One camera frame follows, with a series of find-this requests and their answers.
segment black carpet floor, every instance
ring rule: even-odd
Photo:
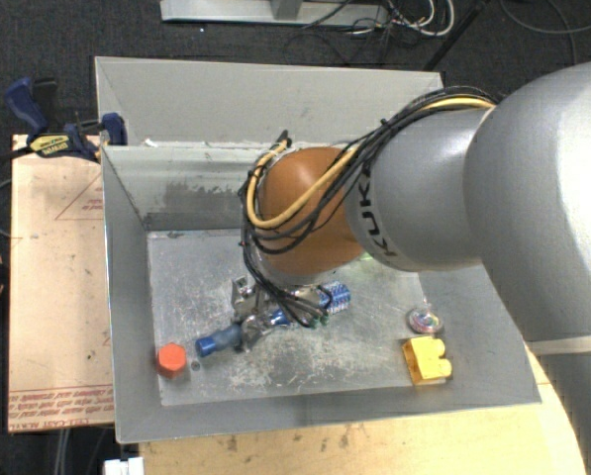
[[[186,58],[214,61],[346,65],[418,70],[442,40],[419,40],[396,33],[355,39],[338,31],[306,34],[284,26],[228,24],[163,24],[160,0],[0,0],[0,154],[10,136],[25,124],[6,108],[3,95],[22,76],[53,76],[59,82],[58,116],[73,121],[95,118],[93,58],[97,55]],[[453,0],[458,16],[476,0]],[[552,0],[571,27],[591,23],[591,0]],[[560,30],[564,25],[548,1],[504,0],[519,19],[536,27]],[[503,97],[543,74],[574,62],[591,60],[591,30],[568,36],[526,30],[492,1],[438,65],[445,85],[468,84]],[[10,175],[0,170],[0,180]],[[7,227],[10,198],[0,196],[0,224]],[[0,237],[8,260],[8,242]],[[6,433],[7,310],[0,300],[0,473],[44,474],[52,471],[57,434]],[[83,473],[98,439],[100,458],[119,455],[113,435],[102,429],[74,430],[67,467]]]

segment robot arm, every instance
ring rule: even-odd
[[[243,344],[271,316],[326,318],[323,273],[364,250],[406,271],[481,262],[591,465],[591,63],[499,105],[467,88],[428,95],[343,149],[289,145],[278,141],[241,190],[255,285],[254,306],[240,304],[265,316],[246,333],[240,323]]]

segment yellow cable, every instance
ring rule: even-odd
[[[310,201],[311,197],[313,196],[313,194],[315,192],[320,190],[324,186],[325,183],[330,181],[333,176],[338,174],[345,167],[347,162],[356,153],[356,150],[357,150],[357,148],[353,148],[353,149],[347,151],[344,154],[344,156],[342,156],[342,158],[340,158],[337,161],[337,163],[335,165],[333,165],[330,169],[328,169],[324,173],[324,175],[321,178],[319,178],[315,183],[313,183],[313,185],[306,192],[304,192],[302,195],[300,195],[299,198],[295,202],[293,202],[293,204],[291,204],[282,213],[280,213],[279,215],[277,215],[276,217],[274,217],[270,220],[261,220],[255,214],[254,193],[255,193],[255,186],[257,185],[257,175],[254,174],[251,177],[251,180],[248,184],[248,188],[246,190],[246,213],[248,215],[248,219],[258,229],[274,229],[274,228],[282,225],[284,222],[287,222],[288,220],[290,220],[293,217],[293,215],[295,215],[295,213],[297,213],[300,209],[302,209],[302,207],[304,207],[304,205],[308,201]],[[271,157],[269,156],[269,153],[267,153],[265,156],[263,156],[259,160],[259,162],[257,163],[257,168],[255,170],[257,170],[259,167],[263,167],[270,159],[271,159]]]
[[[428,106],[425,106],[421,109],[421,111],[427,111],[429,109],[435,109],[439,107],[446,107],[452,105],[465,105],[469,107],[477,107],[477,108],[493,108],[495,104],[490,102],[486,102],[481,99],[476,99],[472,97],[452,97],[450,99],[440,100],[439,102],[434,102]],[[277,215],[276,217],[270,220],[262,220],[255,214],[255,188],[257,186],[258,180],[258,173],[262,170],[264,165],[274,156],[281,153],[286,148],[286,143],[281,142],[280,145],[267,154],[265,154],[258,162],[257,166],[255,167],[255,171],[251,176],[251,180],[248,183],[248,188],[246,190],[246,213],[248,215],[249,221],[258,229],[274,229],[276,227],[281,226],[283,223],[287,222],[292,218],[295,213],[297,213],[300,209],[304,207],[304,205],[311,200],[313,194],[320,190],[325,183],[330,181],[330,179],[338,174],[345,166],[345,164],[354,156],[358,147],[355,147],[345,153],[345,155],[337,161],[333,167],[324,173],[324,175],[319,178],[306,192],[304,192],[293,204],[291,204],[288,208],[286,208],[282,213]]]
[[[446,107],[446,106],[458,106],[464,105],[469,107],[478,107],[478,108],[486,108],[491,109],[495,107],[495,104],[491,102],[487,102],[486,100],[476,99],[472,97],[452,97],[450,99],[440,100],[439,102],[434,102],[429,106],[425,106],[421,111],[427,111],[429,109],[437,109],[439,107]]]

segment small round object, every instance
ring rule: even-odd
[[[410,328],[419,334],[433,334],[443,328],[443,321],[434,313],[430,305],[412,310],[407,314],[407,322]]]
[[[168,343],[156,355],[156,370],[165,378],[172,379],[181,375],[186,365],[185,348],[179,344]]]

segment white cable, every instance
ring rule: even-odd
[[[393,3],[390,0],[386,0],[386,1],[387,1],[388,5],[391,6],[392,9],[395,8]],[[392,20],[392,23],[394,23],[395,25],[398,25],[398,26],[410,28],[412,30],[415,30],[419,34],[427,36],[427,37],[445,36],[453,29],[453,25],[455,24],[455,9],[453,7],[453,2],[452,2],[452,0],[445,0],[445,2],[446,2],[446,6],[447,6],[447,13],[449,16],[449,21],[448,21],[447,26],[442,30],[438,30],[435,32],[423,30],[423,28],[434,19],[434,15],[436,13],[436,5],[434,4],[434,0],[430,0],[430,6],[432,7],[433,14],[430,16],[430,18],[427,21],[422,22],[422,23],[419,23],[419,22],[412,23],[412,22],[406,20],[403,16],[401,16],[400,20]]]
[[[453,29],[453,25],[455,24],[455,9],[453,8],[452,0],[445,0],[445,1],[446,1],[448,14],[449,14],[449,23],[446,26],[446,28],[444,30],[440,30],[438,32],[429,32],[427,30],[420,30],[419,29],[418,30],[419,33],[421,33],[424,36],[428,36],[428,37],[442,37],[442,36],[445,36],[446,34],[448,34]]]
[[[417,25],[421,28],[426,27],[429,23],[431,23],[434,20],[434,17],[436,16],[436,5],[434,4],[434,0],[428,0],[430,3],[430,17],[427,18],[425,21],[422,21],[421,23],[417,23]]]

